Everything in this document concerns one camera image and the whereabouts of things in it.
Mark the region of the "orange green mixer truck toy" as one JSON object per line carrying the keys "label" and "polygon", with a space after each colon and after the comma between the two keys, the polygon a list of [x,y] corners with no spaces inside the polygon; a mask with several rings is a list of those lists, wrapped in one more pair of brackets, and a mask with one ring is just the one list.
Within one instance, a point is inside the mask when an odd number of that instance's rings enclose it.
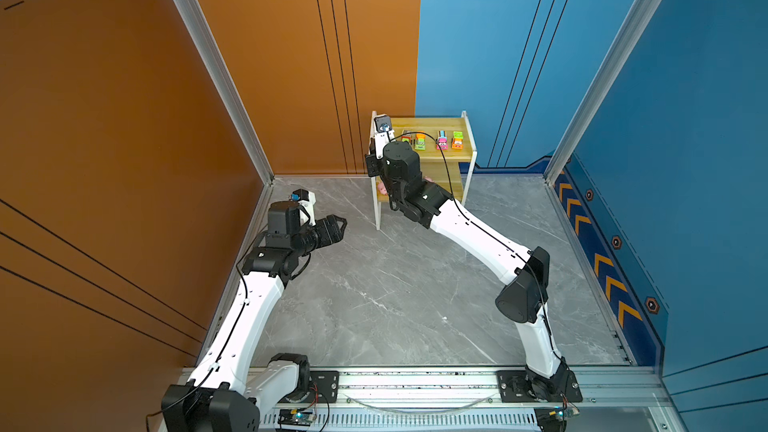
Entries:
{"label": "orange green mixer truck toy", "polygon": [[423,133],[416,133],[413,139],[413,148],[416,151],[426,150],[426,135]]}

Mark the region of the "pink toy truck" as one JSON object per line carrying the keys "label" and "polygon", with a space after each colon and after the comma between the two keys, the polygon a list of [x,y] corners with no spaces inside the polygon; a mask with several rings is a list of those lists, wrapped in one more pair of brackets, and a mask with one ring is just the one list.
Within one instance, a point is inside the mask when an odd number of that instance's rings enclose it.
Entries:
{"label": "pink toy truck", "polygon": [[445,151],[449,148],[449,141],[444,130],[439,130],[436,138],[436,148]]}

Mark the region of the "white frame wooden shelf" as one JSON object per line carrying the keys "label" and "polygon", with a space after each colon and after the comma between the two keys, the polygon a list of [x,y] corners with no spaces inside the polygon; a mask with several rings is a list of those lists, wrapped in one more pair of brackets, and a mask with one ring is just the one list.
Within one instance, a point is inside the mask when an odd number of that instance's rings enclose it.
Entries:
{"label": "white frame wooden shelf", "polygon": [[[420,156],[421,170],[443,188],[453,191],[462,204],[466,202],[469,187],[476,165],[477,146],[473,136],[467,111],[459,117],[392,117],[394,133],[399,136],[410,132],[426,135],[426,150],[417,151]],[[439,130],[444,130],[449,141],[449,148],[441,151],[436,148],[432,138],[437,138]],[[464,134],[464,148],[453,150],[451,147],[454,131]]]}

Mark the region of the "green orange dump truck toy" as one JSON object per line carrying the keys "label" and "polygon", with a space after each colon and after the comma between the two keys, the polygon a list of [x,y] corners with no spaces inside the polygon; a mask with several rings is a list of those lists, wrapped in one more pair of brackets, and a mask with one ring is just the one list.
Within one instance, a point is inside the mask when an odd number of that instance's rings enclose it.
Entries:
{"label": "green orange dump truck toy", "polygon": [[462,131],[454,131],[452,134],[451,147],[453,150],[462,150],[464,148],[464,134]]}

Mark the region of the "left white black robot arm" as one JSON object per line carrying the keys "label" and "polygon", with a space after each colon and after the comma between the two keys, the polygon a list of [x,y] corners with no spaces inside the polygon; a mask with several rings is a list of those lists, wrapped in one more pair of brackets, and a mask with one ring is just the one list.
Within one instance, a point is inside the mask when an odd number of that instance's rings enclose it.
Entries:
{"label": "left white black robot arm", "polygon": [[266,322],[288,284],[313,251],[340,242],[347,222],[314,215],[316,198],[297,189],[274,202],[267,225],[239,262],[237,294],[205,357],[183,385],[171,385],[160,406],[169,431],[256,431],[280,401],[311,397],[310,365],[303,354],[275,355],[254,384],[248,374]]}

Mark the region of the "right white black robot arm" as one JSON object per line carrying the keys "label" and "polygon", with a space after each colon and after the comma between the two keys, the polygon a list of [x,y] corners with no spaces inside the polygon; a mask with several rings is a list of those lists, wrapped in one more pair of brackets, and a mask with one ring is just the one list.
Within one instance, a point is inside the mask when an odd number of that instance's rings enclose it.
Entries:
{"label": "right white black robot arm", "polygon": [[384,184],[391,210],[458,244],[503,284],[495,305],[515,323],[522,341],[527,394],[542,402],[580,402],[580,386],[556,346],[548,318],[549,253],[506,238],[472,215],[450,191],[426,180],[420,156],[406,142],[372,139],[366,167],[369,176]]}

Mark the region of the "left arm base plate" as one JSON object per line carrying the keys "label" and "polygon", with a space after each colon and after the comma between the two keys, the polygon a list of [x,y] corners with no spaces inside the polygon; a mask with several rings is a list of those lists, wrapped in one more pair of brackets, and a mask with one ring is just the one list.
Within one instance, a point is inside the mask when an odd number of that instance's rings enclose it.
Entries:
{"label": "left arm base plate", "polygon": [[249,381],[250,396],[259,406],[279,403],[309,403],[319,396],[320,402],[334,404],[339,391],[337,370],[312,369],[307,373],[263,371]]}

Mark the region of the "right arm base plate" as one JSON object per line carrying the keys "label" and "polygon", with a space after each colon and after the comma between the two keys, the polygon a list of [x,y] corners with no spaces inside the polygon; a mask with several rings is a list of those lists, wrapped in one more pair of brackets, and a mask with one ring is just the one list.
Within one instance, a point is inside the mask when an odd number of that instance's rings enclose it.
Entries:
{"label": "right arm base plate", "polygon": [[541,378],[527,370],[499,370],[497,386],[503,403],[581,403],[583,395],[570,369],[552,378]]}

